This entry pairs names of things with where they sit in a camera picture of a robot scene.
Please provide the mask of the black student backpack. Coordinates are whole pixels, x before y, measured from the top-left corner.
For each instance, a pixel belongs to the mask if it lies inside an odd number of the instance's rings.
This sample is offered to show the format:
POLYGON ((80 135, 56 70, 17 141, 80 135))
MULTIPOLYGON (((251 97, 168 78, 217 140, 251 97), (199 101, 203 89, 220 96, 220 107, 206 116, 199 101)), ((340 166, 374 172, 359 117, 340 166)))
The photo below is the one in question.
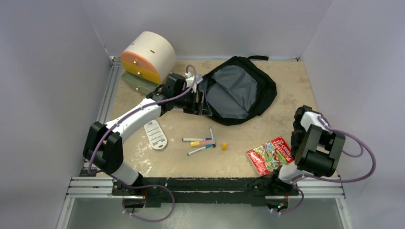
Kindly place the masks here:
POLYGON ((239 125, 261 116, 277 96, 273 79, 252 62, 267 56, 234 56, 202 77, 198 89, 204 91, 213 121, 239 125))

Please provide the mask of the red colourful booklet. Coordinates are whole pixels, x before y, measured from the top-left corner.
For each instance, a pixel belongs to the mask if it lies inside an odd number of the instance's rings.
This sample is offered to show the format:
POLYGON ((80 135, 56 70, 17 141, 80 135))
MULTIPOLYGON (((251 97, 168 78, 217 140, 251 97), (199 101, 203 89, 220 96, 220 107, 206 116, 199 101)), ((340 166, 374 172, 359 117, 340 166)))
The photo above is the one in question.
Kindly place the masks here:
POLYGON ((290 147, 281 136, 248 150, 246 154, 260 176, 269 175, 294 161, 290 147))

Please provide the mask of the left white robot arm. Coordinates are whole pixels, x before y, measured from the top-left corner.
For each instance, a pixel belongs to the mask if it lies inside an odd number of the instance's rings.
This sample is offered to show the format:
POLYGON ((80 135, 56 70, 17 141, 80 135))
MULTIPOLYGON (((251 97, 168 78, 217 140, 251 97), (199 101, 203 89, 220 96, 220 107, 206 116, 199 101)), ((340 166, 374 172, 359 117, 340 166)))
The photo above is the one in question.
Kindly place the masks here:
POLYGON ((158 85, 139 105, 121 117, 105 124, 96 121, 90 126, 83 157, 101 172, 124 183, 124 189, 130 195, 140 193, 143 186, 142 174, 124 161, 123 144, 130 136, 174 107, 191 115, 212 115, 205 92, 198 90, 203 77, 186 75, 169 74, 164 84, 158 85))

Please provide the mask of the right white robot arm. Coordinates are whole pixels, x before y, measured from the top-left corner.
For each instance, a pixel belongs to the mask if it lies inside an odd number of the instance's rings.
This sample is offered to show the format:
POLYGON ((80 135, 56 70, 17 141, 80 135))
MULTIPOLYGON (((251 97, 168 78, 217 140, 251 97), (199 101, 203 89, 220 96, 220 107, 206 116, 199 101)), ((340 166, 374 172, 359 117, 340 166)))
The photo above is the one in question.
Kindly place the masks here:
POLYGON ((281 166, 268 181, 268 188, 280 194, 287 184, 306 177, 331 177, 342 154, 346 137, 326 127, 322 114, 303 105, 294 114, 291 153, 294 161, 281 166))

